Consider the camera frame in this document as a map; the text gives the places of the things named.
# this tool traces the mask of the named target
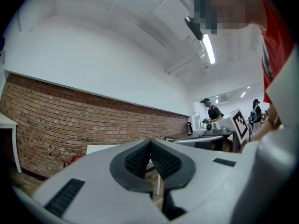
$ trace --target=fluorescent light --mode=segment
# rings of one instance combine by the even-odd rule
[[[209,35],[207,33],[204,34],[204,39],[203,39],[204,45],[206,47],[206,52],[207,55],[209,56],[210,59],[210,63],[211,65],[214,64],[215,61],[215,56],[214,56],[214,52],[213,52],[213,48],[212,48],[212,44],[209,38]]]

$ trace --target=ceiling pipe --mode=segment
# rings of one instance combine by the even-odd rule
[[[107,23],[109,22],[110,16],[111,16],[111,14],[113,13],[113,10],[114,10],[115,6],[117,5],[118,1],[119,1],[119,0],[115,0],[115,2],[114,2],[114,4],[113,4],[112,8],[110,9],[110,12],[109,12],[109,14],[108,14],[108,17],[107,17],[106,20],[105,20],[104,27],[106,27]]]
[[[84,1],[84,0],[70,0],[70,1],[75,1],[75,2],[81,2],[81,3],[85,3],[85,4],[90,4],[93,6],[97,6],[100,7],[102,9],[108,10],[110,11],[110,8],[104,7],[100,4],[96,4],[93,2],[88,2],[88,1]],[[137,25],[138,27],[140,27],[143,31],[145,31],[146,33],[148,33],[149,35],[151,35],[157,42],[159,42],[177,61],[180,60],[180,57],[176,54],[176,52],[174,52],[172,50],[172,48],[169,48],[168,45],[166,45],[164,42],[161,41],[161,39],[159,39],[156,35],[154,35],[152,32],[148,31],[146,28],[144,28],[142,25],[138,24],[136,21],[134,21],[133,19],[131,19],[130,17],[127,17],[123,14],[120,14],[118,12],[114,12],[115,14],[129,20],[130,22],[134,23],[135,25]]]
[[[199,53],[193,53],[192,55],[188,56],[187,58],[183,59],[179,63],[175,64],[174,66],[170,67],[167,69],[165,72],[168,73],[169,75],[174,72],[175,70],[182,68],[183,66],[187,65],[189,62],[194,61],[195,59],[200,58]]]

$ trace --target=desk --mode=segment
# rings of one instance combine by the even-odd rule
[[[101,151],[110,147],[118,146],[119,144],[114,145],[87,145],[86,154],[91,154],[93,152]]]
[[[204,132],[206,131],[206,129],[194,129],[193,132],[194,133],[200,133],[200,132]]]
[[[0,129],[12,129],[12,141],[13,141],[13,151],[14,151],[14,161],[17,166],[18,172],[21,173],[21,166],[19,162],[19,156],[17,151],[17,141],[16,141],[16,127],[18,123],[6,117],[4,114],[0,113]]]
[[[191,133],[191,135],[188,135],[187,133],[177,133],[177,134],[166,136],[165,140],[170,141],[170,140],[180,140],[180,139],[195,139],[198,138],[200,134],[202,133]]]

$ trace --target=white panel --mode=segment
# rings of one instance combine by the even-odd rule
[[[180,41],[192,34],[184,21],[189,12],[179,0],[165,0],[155,9],[154,14],[174,32]]]
[[[298,46],[295,45],[284,67],[266,91],[285,126],[299,125],[298,60]]]

